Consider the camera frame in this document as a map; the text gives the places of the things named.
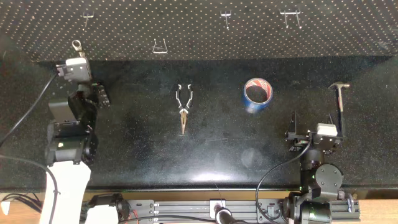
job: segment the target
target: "black tabletop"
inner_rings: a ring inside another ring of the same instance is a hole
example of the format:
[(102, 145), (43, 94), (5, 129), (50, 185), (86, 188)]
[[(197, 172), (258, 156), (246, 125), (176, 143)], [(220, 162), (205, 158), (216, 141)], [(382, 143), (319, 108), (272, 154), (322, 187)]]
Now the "black tabletop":
[[(54, 63), (3, 60), (0, 136), (16, 122), (55, 70)], [(269, 60), (91, 62), (112, 106), (98, 111), (99, 146), (88, 189), (253, 189), (271, 167), (294, 157), (284, 133), (293, 111), (298, 130), (337, 119), (333, 82), (343, 89), (347, 140), (326, 161), (344, 173), (347, 188), (398, 185), (398, 60), (324, 57)], [(274, 97), (258, 114), (245, 111), (243, 86), (266, 79)], [(177, 84), (192, 84), (193, 107), (181, 134)], [(0, 152), (44, 163), (52, 115), (47, 103), (76, 85), (58, 78), (37, 109)], [(36, 167), (0, 161), (0, 189), (43, 189)], [(275, 170), (265, 189), (299, 187), (298, 162)]]

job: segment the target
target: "hammer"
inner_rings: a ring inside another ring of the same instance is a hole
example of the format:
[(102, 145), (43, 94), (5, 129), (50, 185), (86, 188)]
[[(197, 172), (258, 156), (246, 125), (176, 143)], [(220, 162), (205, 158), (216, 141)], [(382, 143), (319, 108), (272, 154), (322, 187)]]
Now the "hammer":
[(341, 130), (341, 135), (343, 135), (343, 137), (346, 134), (346, 128), (345, 128), (345, 121), (344, 121), (344, 117), (343, 117), (343, 98), (341, 97), (341, 88), (348, 88), (349, 84), (348, 83), (343, 83), (343, 82), (335, 82), (333, 84), (331, 84), (329, 86), (336, 86), (337, 90), (338, 90), (338, 107), (340, 109), (340, 130)]

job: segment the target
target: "roll of blue tape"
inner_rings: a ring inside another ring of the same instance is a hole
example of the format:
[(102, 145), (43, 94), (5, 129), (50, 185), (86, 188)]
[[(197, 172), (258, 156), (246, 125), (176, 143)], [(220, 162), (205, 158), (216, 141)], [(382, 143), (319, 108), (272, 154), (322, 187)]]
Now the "roll of blue tape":
[[(256, 102), (253, 99), (250, 99), (247, 90), (249, 88), (255, 88), (255, 86), (259, 86), (259, 88), (257, 88), (258, 90), (264, 91), (265, 95), (267, 96), (265, 101)], [(244, 85), (243, 103), (246, 107), (246, 111), (249, 113), (257, 113), (266, 108), (271, 102), (272, 96), (273, 91), (271, 85), (262, 78), (252, 78)]]

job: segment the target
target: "pegboard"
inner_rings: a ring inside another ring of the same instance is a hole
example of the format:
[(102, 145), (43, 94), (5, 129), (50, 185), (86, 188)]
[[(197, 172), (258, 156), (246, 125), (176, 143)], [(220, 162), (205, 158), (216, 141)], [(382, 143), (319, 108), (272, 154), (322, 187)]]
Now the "pegboard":
[(395, 55), (397, 14), (395, 0), (0, 0), (0, 31), (33, 61), (77, 57), (75, 39), (90, 60)]

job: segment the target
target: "pliers handle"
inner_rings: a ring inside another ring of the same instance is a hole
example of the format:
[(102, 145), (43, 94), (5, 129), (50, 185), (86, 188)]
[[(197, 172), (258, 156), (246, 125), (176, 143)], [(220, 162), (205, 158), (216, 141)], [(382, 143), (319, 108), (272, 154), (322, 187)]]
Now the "pliers handle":
[(182, 112), (188, 113), (188, 110), (192, 107), (192, 96), (193, 96), (193, 91), (192, 91), (192, 89), (191, 89), (191, 84), (188, 85), (189, 100), (188, 100), (188, 103), (187, 103), (186, 105), (183, 105), (183, 104), (181, 103), (181, 100), (180, 100), (181, 89), (182, 89), (182, 86), (181, 86), (180, 84), (178, 84), (178, 89), (177, 89), (177, 91), (175, 92), (175, 98), (176, 98), (177, 101), (178, 101), (178, 110), (179, 110), (179, 113), (182, 113)]

